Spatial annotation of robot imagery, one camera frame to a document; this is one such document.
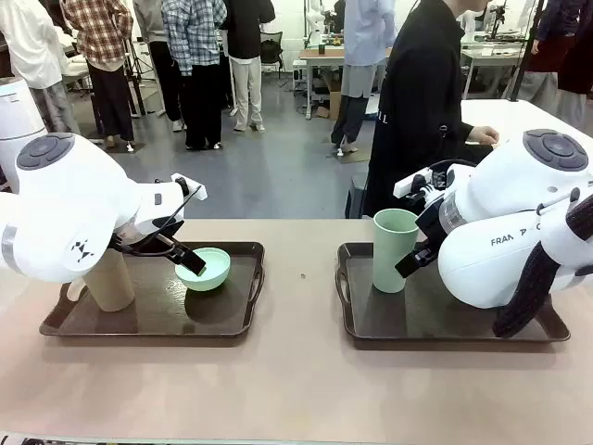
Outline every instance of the checkered shirt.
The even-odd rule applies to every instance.
[[[219,28],[226,19],[223,0],[164,0],[162,6],[169,50],[183,76],[194,65],[219,63]]]
[[[61,0],[64,16],[79,31],[78,50],[91,62],[125,58],[123,41],[132,36],[133,18],[120,0]]]

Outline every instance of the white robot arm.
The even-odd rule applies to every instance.
[[[0,267],[48,282],[84,276],[107,248],[163,256],[196,273],[204,262],[171,236],[206,188],[180,174],[138,184],[81,136],[50,133],[15,160],[19,194],[0,194]]]
[[[432,177],[424,169],[394,190],[426,202],[417,223],[427,240],[397,266],[404,276],[438,255],[455,297],[478,308],[506,305],[495,325],[504,337],[536,315],[550,290],[589,279],[593,177],[586,151],[570,136],[527,132],[476,168],[449,167],[445,190]]]

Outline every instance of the person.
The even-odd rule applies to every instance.
[[[217,28],[226,19],[226,6],[223,0],[164,0],[161,10],[169,50],[182,74],[183,94],[192,100],[191,107],[183,110],[185,145],[188,150],[220,149]]]
[[[136,13],[140,33],[148,44],[157,72],[165,112],[171,122],[172,130],[178,133],[183,130],[182,110],[180,109],[180,101],[185,100],[182,95],[182,74],[177,62],[170,56],[167,47],[161,7],[162,0],[133,0],[133,9]]]
[[[132,37],[132,14],[120,0],[62,0],[64,17],[78,30],[77,49],[86,58],[105,147],[119,135],[134,145],[130,90],[123,70],[124,40]]]
[[[460,50],[456,17],[481,11],[487,0],[421,0],[397,36],[387,64],[372,142],[364,213],[399,208],[394,185],[444,159],[479,162],[498,141],[490,127],[461,121]],[[465,141],[488,146],[466,146]]]
[[[12,72],[29,85],[45,129],[79,134],[62,83],[68,61],[45,8],[37,0],[0,1],[0,32],[8,44]]]
[[[251,127],[266,131],[261,118],[261,37],[259,26],[276,18],[271,0],[226,0],[229,59],[237,97],[236,132],[247,129],[251,95]]]
[[[555,113],[558,70],[574,45],[579,22],[590,20],[591,4],[590,0],[548,0],[537,25],[531,58],[517,96],[519,99]]]
[[[377,65],[385,60],[385,50],[396,40],[395,16],[393,0],[346,1],[342,98],[331,135],[338,156],[357,151],[354,143],[367,111]]]
[[[558,72],[557,117],[584,132],[587,95],[593,88],[593,20],[581,26],[582,32],[577,34],[576,44],[568,51]]]
[[[344,31],[344,21],[346,16],[346,1],[337,0],[334,4],[334,32],[340,34]]]

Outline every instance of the table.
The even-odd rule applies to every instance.
[[[499,51],[501,47],[507,48],[508,46],[495,46],[495,51]],[[473,69],[478,67],[514,67],[518,66],[521,63],[521,60],[524,55],[524,50],[519,49],[518,52],[514,54],[490,54],[484,55],[483,49],[481,48],[473,48],[473,49],[462,49],[461,54],[469,58],[472,62],[470,64],[470,70],[467,74],[467,81],[465,82],[465,89],[463,90],[463,98],[467,99],[467,95],[470,91],[470,83],[472,81],[472,74]],[[495,78],[494,82],[488,91],[490,94],[493,94],[498,84],[500,83],[501,74],[500,72],[497,73],[497,77]]]
[[[359,351],[342,326],[334,269],[338,246],[371,241],[372,222],[190,221],[180,238],[265,246],[266,283],[246,341],[202,349],[43,338],[37,328],[58,286],[32,283],[0,317],[2,428],[166,443],[546,445],[593,437],[593,294],[584,288],[555,299],[573,332],[565,344]]]
[[[315,67],[342,67],[344,66],[344,49],[326,48],[325,54],[319,54],[319,49],[305,49],[299,58],[307,61],[307,113],[306,118],[311,119],[311,91],[313,81],[313,68]],[[391,48],[385,50],[385,58],[391,55]]]

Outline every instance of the black coat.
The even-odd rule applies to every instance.
[[[422,0],[404,23],[389,58],[372,143],[364,212],[405,208],[397,181],[442,159],[481,160],[490,146],[464,142],[461,122],[463,31],[442,0]]]
[[[224,0],[227,19],[222,29],[229,32],[229,55],[254,58],[261,54],[260,23],[276,18],[271,0]]]

